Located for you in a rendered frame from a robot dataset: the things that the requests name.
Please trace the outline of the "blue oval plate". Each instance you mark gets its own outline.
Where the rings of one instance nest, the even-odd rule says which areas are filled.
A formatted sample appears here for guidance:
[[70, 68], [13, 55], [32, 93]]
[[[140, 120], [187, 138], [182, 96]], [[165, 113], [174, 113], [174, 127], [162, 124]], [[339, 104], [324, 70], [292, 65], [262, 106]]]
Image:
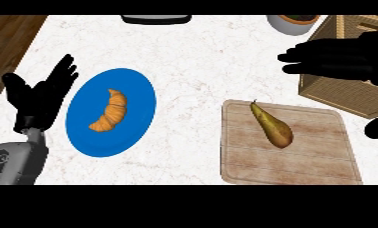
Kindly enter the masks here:
[[66, 113], [66, 134], [76, 150], [92, 157], [126, 150], [148, 128], [154, 105], [151, 84], [137, 71], [117, 68], [95, 75]]

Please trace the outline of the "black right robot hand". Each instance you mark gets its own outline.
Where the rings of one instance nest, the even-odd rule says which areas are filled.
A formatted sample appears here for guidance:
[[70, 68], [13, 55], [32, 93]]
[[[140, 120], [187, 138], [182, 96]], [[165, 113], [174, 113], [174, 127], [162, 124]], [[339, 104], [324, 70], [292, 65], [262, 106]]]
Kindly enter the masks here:
[[277, 55], [286, 74], [368, 81], [378, 86], [378, 31], [357, 38], [306, 41]]

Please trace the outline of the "brown wooden panel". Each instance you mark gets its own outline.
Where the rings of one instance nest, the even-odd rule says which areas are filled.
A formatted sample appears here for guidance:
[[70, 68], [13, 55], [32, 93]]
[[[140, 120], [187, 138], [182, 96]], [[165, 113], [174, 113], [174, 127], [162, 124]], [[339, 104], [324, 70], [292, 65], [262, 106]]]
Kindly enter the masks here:
[[1, 76], [16, 70], [45, 18], [45, 15], [0, 15], [0, 92]]

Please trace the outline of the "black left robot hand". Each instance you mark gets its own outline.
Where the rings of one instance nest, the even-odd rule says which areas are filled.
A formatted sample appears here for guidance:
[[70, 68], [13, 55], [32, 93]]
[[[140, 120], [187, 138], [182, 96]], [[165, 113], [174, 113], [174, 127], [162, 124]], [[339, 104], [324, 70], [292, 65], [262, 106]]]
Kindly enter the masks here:
[[7, 101], [17, 110], [13, 131], [23, 133], [29, 128], [44, 132], [52, 125], [63, 98], [78, 77], [73, 57], [66, 54], [45, 80], [30, 87], [14, 74], [5, 73], [1, 81]]

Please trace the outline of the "wicker basket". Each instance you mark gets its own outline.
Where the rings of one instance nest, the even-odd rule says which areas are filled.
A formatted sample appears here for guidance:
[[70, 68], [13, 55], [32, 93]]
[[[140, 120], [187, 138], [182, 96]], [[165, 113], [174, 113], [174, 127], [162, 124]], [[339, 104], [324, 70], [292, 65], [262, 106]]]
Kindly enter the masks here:
[[[357, 38], [370, 31], [378, 31], [378, 15], [329, 15], [308, 40]], [[368, 81], [301, 75], [298, 94], [365, 119], [378, 117], [378, 86]]]

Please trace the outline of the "pale wooden cutting board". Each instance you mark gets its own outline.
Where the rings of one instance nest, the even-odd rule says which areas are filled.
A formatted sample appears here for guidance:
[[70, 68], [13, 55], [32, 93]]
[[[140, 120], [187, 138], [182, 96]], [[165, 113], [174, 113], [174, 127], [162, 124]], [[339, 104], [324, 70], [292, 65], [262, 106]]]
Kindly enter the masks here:
[[[261, 107], [281, 120], [292, 143], [270, 143], [250, 112]], [[339, 114], [327, 109], [227, 100], [221, 106], [219, 174], [233, 184], [352, 184], [360, 172]]]

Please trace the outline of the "orange croissant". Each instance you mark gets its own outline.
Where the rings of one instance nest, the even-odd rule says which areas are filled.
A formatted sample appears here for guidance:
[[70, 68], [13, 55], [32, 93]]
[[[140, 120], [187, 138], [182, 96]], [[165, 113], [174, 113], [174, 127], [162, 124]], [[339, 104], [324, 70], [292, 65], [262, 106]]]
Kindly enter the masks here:
[[126, 113], [126, 97], [113, 89], [107, 90], [109, 99], [103, 114], [97, 120], [88, 125], [88, 129], [94, 132], [107, 132], [120, 123]]

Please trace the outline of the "yellow-brown pear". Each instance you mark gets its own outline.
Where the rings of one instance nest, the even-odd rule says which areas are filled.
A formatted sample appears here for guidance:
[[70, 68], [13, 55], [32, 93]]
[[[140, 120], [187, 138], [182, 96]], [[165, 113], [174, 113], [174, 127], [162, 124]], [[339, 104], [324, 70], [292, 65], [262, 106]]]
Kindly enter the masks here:
[[271, 116], [255, 102], [250, 103], [249, 108], [268, 142], [272, 146], [283, 149], [289, 146], [293, 140], [293, 133], [287, 124]]

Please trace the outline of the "white plant pot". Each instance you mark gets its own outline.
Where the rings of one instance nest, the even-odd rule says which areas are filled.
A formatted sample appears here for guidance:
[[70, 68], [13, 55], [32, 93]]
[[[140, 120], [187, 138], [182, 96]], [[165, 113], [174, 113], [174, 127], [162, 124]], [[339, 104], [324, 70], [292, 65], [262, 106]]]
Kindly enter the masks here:
[[270, 26], [284, 35], [298, 36], [308, 32], [312, 27], [318, 16], [311, 20], [293, 20], [286, 15], [267, 15], [267, 22]]

